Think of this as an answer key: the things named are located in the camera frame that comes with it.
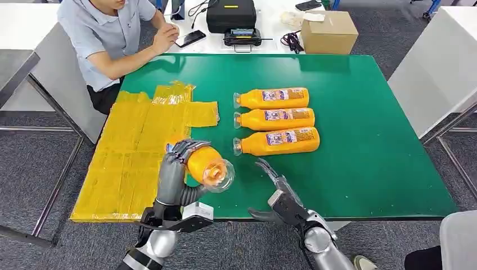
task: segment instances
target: robotic hand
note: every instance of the robotic hand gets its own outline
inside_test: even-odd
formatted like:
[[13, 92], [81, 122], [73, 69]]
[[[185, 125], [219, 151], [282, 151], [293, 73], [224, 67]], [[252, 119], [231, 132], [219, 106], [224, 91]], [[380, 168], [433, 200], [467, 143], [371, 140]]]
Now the robotic hand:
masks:
[[137, 244], [124, 257], [117, 270], [160, 270], [177, 242], [177, 232], [193, 232], [213, 222], [213, 208], [197, 202], [207, 189], [184, 183], [186, 163], [208, 141], [185, 139], [168, 151], [161, 163], [157, 196], [144, 210]]
[[355, 270], [351, 261], [338, 249], [335, 232], [314, 210], [306, 209], [296, 193], [291, 189], [285, 176], [278, 175], [263, 159], [256, 165], [270, 176], [277, 190], [268, 199], [272, 211], [256, 211], [249, 208], [250, 215], [260, 221], [286, 223], [294, 226], [300, 235], [300, 248], [311, 269], [305, 248], [313, 254], [320, 270]]

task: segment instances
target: black case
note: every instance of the black case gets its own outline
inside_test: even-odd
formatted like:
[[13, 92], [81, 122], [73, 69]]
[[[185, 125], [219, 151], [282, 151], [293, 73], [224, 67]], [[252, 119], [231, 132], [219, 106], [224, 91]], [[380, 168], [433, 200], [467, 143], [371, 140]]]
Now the black case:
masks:
[[253, 0], [209, 0], [207, 26], [211, 33], [234, 28], [255, 28], [257, 12]]

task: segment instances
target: smartphone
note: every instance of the smartphone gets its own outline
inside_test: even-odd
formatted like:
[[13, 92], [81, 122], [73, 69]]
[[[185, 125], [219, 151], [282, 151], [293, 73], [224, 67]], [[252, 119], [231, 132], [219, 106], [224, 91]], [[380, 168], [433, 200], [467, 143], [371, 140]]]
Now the smartphone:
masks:
[[187, 35], [183, 35], [182, 37], [177, 38], [175, 43], [180, 48], [183, 48], [189, 44], [192, 44], [200, 39], [205, 38], [205, 34], [202, 33], [200, 30], [194, 31], [192, 33], [188, 33]]
[[308, 2], [300, 3], [295, 5], [296, 9], [301, 10], [301, 11], [307, 11], [307, 10], [312, 10], [317, 7], [321, 7], [321, 3], [315, 0], [311, 0]]

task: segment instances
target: black pants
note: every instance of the black pants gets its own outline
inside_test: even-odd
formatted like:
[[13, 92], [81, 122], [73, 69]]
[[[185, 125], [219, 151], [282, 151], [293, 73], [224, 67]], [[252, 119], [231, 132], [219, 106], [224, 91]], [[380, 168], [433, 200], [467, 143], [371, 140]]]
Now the black pants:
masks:
[[119, 79], [119, 83], [106, 87], [99, 92], [95, 92], [93, 87], [87, 85], [86, 89], [88, 89], [91, 103], [93, 103], [93, 108], [105, 115], [109, 115], [111, 107], [118, 96], [119, 89], [121, 89], [123, 80], [124, 76]]
[[404, 268], [406, 270], [442, 270], [440, 246], [416, 250], [407, 254]]

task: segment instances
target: orange bottle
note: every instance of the orange bottle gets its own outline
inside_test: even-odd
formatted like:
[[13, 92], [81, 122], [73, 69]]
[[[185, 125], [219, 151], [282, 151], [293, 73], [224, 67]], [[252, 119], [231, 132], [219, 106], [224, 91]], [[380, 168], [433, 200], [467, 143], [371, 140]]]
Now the orange bottle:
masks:
[[197, 149], [187, 161], [187, 169], [197, 182], [212, 192], [229, 188], [235, 177], [233, 165], [210, 146]]
[[288, 109], [307, 107], [310, 96], [304, 87], [254, 89], [245, 94], [233, 94], [234, 107], [249, 109]]
[[314, 126], [314, 112], [310, 108], [261, 110], [246, 114], [234, 113], [234, 127], [246, 127], [254, 131], [278, 131], [287, 128]]
[[233, 153], [254, 156], [312, 152], [320, 145], [320, 135], [314, 127], [270, 132], [256, 132], [245, 139], [233, 139]]

